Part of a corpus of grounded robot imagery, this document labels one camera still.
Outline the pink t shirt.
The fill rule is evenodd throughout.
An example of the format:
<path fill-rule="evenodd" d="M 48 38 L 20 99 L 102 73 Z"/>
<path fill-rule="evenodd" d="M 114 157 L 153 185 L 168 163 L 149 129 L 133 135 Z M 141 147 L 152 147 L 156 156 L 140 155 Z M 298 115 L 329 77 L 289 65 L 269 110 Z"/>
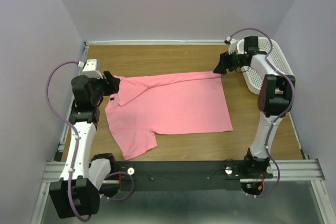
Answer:
<path fill-rule="evenodd" d="M 221 76 L 211 71 L 121 77 L 105 114 L 126 161 L 157 147 L 156 134 L 233 130 Z"/>

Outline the white perforated plastic basket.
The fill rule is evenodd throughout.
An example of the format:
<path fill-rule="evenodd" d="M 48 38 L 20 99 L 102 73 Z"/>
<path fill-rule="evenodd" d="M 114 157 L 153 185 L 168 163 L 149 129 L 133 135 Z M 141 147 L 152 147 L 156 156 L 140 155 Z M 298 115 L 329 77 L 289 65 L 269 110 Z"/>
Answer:
<path fill-rule="evenodd" d="M 274 40 L 271 40 L 271 42 L 272 51 L 267 59 L 281 72 L 287 75 L 293 75 L 293 72 L 281 48 Z M 270 43 L 266 37 L 258 38 L 258 46 L 261 51 L 268 52 L 270 50 Z M 262 86 L 262 78 L 260 75 L 250 67 L 242 67 L 241 71 L 243 72 L 243 77 L 249 91 L 253 94 L 259 94 Z"/>

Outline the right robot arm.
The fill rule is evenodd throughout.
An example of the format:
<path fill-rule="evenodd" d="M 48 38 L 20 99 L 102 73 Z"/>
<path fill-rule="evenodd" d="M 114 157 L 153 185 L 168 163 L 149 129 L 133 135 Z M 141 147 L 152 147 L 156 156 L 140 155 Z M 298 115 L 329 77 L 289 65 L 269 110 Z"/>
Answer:
<path fill-rule="evenodd" d="M 244 38 L 244 52 L 236 51 L 238 41 L 227 37 L 228 50 L 220 54 L 219 63 L 213 73 L 226 74 L 237 68 L 250 67 L 263 79 L 257 100 L 260 119 L 255 139 L 242 161 L 242 172 L 259 174 L 265 172 L 270 163 L 271 146 L 283 117 L 291 110 L 295 77 L 278 70 L 269 60 L 268 54 L 259 49 L 257 36 Z"/>

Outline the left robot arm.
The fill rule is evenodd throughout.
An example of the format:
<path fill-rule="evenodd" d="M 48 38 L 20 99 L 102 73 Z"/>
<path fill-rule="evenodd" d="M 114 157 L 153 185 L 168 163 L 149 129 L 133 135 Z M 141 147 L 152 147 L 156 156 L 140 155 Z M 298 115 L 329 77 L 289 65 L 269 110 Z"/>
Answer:
<path fill-rule="evenodd" d="M 100 206 L 99 190 L 104 179 L 116 172 L 116 161 L 111 153 L 90 158 L 93 138 L 97 131 L 99 106 L 105 96 L 119 91 L 120 79 L 109 71 L 102 77 L 88 71 L 71 81 L 74 101 L 69 119 L 71 128 L 68 157 L 58 181 L 50 183 L 49 195 L 61 219 L 76 217 L 90 220 Z"/>

